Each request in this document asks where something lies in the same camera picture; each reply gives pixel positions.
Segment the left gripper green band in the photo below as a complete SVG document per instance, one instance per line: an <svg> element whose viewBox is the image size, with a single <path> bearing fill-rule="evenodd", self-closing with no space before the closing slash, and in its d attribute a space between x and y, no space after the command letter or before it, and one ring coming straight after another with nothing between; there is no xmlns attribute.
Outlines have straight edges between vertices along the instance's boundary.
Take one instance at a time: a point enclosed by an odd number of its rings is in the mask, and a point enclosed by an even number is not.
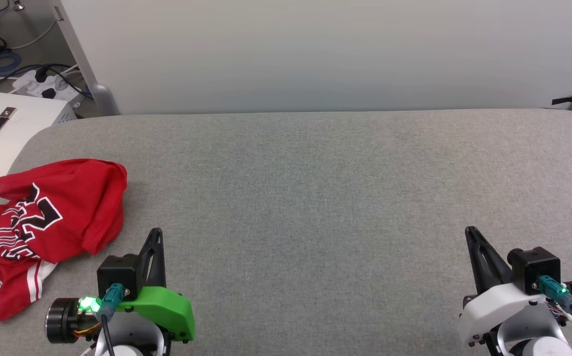
<svg viewBox="0 0 572 356"><path fill-rule="evenodd" d="M170 345L189 343L196 325L188 298L166 288L162 229L153 228L141 257L142 289L125 301L123 286L110 286L102 298L57 298L46 315L50 343L86 340L94 345Z"/></svg>

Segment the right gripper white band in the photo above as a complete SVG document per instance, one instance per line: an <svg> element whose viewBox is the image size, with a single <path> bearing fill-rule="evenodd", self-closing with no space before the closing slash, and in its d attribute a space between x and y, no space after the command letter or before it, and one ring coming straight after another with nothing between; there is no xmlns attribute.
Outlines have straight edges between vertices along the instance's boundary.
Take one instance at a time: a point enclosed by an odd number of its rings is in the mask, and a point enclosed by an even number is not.
<svg viewBox="0 0 572 356"><path fill-rule="evenodd" d="M568 348L562 331L572 326L572 281L541 279L538 295L512 282L512 270L476 226L465 236L478 296L467 297L457 332L462 343L489 348Z"/></svg>

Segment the red basketball jersey white sleeves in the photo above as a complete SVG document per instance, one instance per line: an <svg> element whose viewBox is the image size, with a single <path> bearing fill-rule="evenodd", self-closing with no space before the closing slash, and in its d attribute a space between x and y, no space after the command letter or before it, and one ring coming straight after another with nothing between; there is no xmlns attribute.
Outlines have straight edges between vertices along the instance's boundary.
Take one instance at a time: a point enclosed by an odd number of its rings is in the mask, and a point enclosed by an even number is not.
<svg viewBox="0 0 572 356"><path fill-rule="evenodd" d="M0 321L39 300L60 262L118 237L126 187L123 165L96 159L0 177Z"/></svg>

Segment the grey partition foot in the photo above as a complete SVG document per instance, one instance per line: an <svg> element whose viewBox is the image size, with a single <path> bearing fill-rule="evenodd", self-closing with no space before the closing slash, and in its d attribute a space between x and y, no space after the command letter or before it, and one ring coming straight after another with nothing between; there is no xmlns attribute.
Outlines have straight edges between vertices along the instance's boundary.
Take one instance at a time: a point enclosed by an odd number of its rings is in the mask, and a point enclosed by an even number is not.
<svg viewBox="0 0 572 356"><path fill-rule="evenodd" d="M99 83L89 87L93 99L102 116L117 116L120 114L111 90Z"/></svg>

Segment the white power strip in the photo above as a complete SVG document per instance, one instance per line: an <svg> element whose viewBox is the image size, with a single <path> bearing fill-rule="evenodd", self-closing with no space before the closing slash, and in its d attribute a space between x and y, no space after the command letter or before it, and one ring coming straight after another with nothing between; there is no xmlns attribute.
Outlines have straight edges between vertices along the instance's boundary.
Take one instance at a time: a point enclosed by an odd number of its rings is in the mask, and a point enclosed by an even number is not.
<svg viewBox="0 0 572 356"><path fill-rule="evenodd" d="M77 87L68 84L58 74L51 75L48 70L30 70L12 84L14 94L66 101L71 108L79 108L85 97Z"/></svg>

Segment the white partition panel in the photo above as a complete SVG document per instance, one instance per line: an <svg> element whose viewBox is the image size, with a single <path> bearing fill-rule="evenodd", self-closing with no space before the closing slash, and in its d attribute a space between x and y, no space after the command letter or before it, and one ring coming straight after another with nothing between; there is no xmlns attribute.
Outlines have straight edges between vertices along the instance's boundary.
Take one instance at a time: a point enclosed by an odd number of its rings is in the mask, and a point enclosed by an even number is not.
<svg viewBox="0 0 572 356"><path fill-rule="evenodd" d="M572 0L50 0L120 115L542 108Z"/></svg>

